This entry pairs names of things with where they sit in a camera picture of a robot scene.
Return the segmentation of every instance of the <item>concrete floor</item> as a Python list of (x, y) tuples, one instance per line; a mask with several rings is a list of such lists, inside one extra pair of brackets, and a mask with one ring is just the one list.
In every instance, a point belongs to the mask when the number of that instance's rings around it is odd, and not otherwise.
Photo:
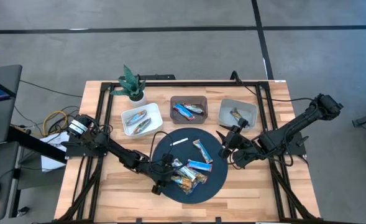
[[(366, 1), (259, 0), (264, 26), (366, 25)], [(0, 0), (0, 29), (164, 26), (255, 26), (248, 0)], [(366, 223), (366, 131), (351, 120), (366, 115), (366, 30), (265, 31), (275, 79), (292, 98), (330, 94), (345, 108), (331, 122), (303, 131), (310, 173), (326, 220)], [(0, 34), (0, 66), (23, 65), (22, 79), (80, 95), (86, 80), (115, 80), (122, 65), (139, 74), (178, 79), (265, 79), (257, 31), (123, 34)], [(16, 106), (41, 121), (79, 98), (21, 83)], [(307, 102), (293, 104), (300, 114)], [(28, 124), (17, 113), (13, 123)], [(31, 189), (23, 203), (60, 185)], [(56, 200), (14, 223), (49, 221)]]

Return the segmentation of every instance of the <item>white paper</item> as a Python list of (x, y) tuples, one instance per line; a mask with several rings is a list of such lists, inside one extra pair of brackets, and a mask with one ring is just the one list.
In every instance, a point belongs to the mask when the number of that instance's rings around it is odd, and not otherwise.
[[(48, 142), (48, 144), (51, 144), (52, 146), (56, 147), (57, 149), (66, 151), (66, 147), (61, 145), (61, 142), (68, 141), (70, 139), (70, 136), (65, 132), (62, 132), (59, 136), (58, 133), (51, 134), (47, 136), (46, 138), (41, 138), (40, 140), (42, 142)], [(46, 156), (40, 156), (42, 161), (42, 172), (49, 172), (50, 170), (47, 169), (57, 169), (62, 166), (65, 166), (64, 163), (55, 161), (53, 159), (49, 159)]]

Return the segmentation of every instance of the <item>wooden table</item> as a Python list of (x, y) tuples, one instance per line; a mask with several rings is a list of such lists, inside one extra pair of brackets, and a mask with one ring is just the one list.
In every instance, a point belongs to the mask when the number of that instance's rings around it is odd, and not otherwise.
[[(269, 83), (273, 98), (290, 99), (286, 82), (269, 81)], [(80, 114), (95, 116), (100, 86), (100, 81), (86, 82)], [(216, 130), (227, 134), (227, 130), (217, 124), (217, 114), (223, 98), (257, 104), (256, 96), (239, 86), (147, 87), (145, 92), (148, 103), (157, 103), (160, 108), (164, 131), (171, 132), (178, 128), (197, 127), (217, 138), (219, 137)], [(169, 107), (170, 98), (175, 95), (206, 96), (209, 111), (206, 122), (204, 124), (173, 124), (169, 115)], [(103, 104), (103, 119), (106, 100), (107, 97)], [(110, 124), (114, 127), (114, 131), (111, 137), (125, 148), (136, 149), (148, 154), (152, 135), (131, 140), (124, 134), (121, 113), (131, 109), (128, 97), (115, 96), (113, 100)], [(271, 128), (267, 101), (264, 100), (263, 103), (269, 122), (268, 127)], [(290, 102), (274, 101), (274, 109), (279, 127), (295, 117)], [(256, 126), (245, 136), (251, 139), (261, 131), (262, 124), (260, 116), (258, 116)], [(294, 158), (294, 166), (288, 167), (291, 188), (303, 205), (318, 217), (318, 206), (307, 165), (299, 158)], [(70, 159), (66, 165), (55, 218), (62, 216), (71, 205), (80, 160), (80, 158)], [(83, 174), (84, 171), (82, 171), (77, 194), (81, 189)], [(214, 222), (215, 217), (221, 217), (224, 222), (278, 221), (268, 161), (254, 161), (246, 169), (241, 170), (235, 170), (230, 166), (223, 188), (213, 198), (199, 204), (182, 204), (164, 195), (154, 195), (151, 193), (152, 186), (151, 179), (123, 168), (118, 158), (109, 154), (104, 159), (95, 222), (135, 222), (136, 218), (143, 218), (144, 222)], [(285, 216), (289, 217), (286, 196), (282, 189), (281, 196)], [(86, 198), (83, 217), (88, 217), (90, 199), (91, 193)]]

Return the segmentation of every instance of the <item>green plant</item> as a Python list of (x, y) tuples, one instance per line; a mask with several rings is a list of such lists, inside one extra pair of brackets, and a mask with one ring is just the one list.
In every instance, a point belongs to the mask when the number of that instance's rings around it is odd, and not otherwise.
[(139, 83), (139, 78), (135, 77), (132, 71), (123, 65), (123, 71), (125, 74), (125, 81), (118, 79), (119, 83), (123, 87), (121, 90), (114, 90), (112, 95), (128, 96), (133, 101), (139, 101), (143, 97), (143, 90), (145, 88), (145, 80)]

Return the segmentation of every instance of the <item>square bowl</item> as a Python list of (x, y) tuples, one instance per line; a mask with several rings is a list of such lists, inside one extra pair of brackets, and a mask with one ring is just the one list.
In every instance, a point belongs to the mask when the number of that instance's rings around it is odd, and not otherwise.
[[(173, 107), (176, 104), (190, 103), (196, 105), (203, 110), (203, 114), (190, 111), (194, 115), (194, 119), (188, 121)], [(175, 124), (203, 124), (208, 117), (208, 100), (205, 96), (173, 96), (170, 98), (170, 118)]]
[(238, 113), (249, 122), (249, 128), (243, 128), (243, 131), (254, 128), (257, 122), (257, 105), (232, 99), (222, 99), (219, 110), (219, 124), (230, 127), (233, 125), (238, 126), (238, 121), (230, 114), (233, 108), (237, 108)]
[[(147, 110), (147, 114), (138, 122), (132, 124), (132, 125), (126, 125), (126, 122), (131, 118), (133, 115), (137, 114), (138, 112), (142, 110)], [(128, 111), (124, 111), (121, 114), (122, 117), (122, 123), (123, 123), (123, 129), (125, 131), (125, 134), (131, 138), (139, 138), (141, 136), (145, 136), (148, 134), (155, 133), (162, 129), (163, 126), (163, 120), (162, 116), (159, 111), (158, 104), (156, 103), (150, 103), (144, 106), (140, 106), (138, 108), (134, 108)], [(143, 130), (143, 132), (139, 134), (133, 134), (134, 129), (143, 121), (146, 119), (151, 118), (151, 123)]]

